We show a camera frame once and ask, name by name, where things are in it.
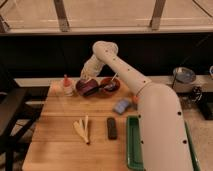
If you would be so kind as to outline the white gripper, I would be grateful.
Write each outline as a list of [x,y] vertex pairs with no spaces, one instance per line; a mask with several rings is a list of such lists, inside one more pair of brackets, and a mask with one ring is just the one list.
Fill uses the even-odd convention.
[[100,74],[102,68],[103,62],[95,55],[92,55],[91,58],[84,63],[80,77],[86,80],[96,77]]

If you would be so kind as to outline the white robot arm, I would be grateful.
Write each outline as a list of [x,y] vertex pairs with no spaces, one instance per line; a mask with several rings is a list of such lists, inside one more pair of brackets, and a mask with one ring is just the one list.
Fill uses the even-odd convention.
[[118,56],[113,42],[97,41],[81,71],[97,76],[108,65],[138,97],[141,155],[145,171],[194,171],[181,104],[169,86],[152,81]]

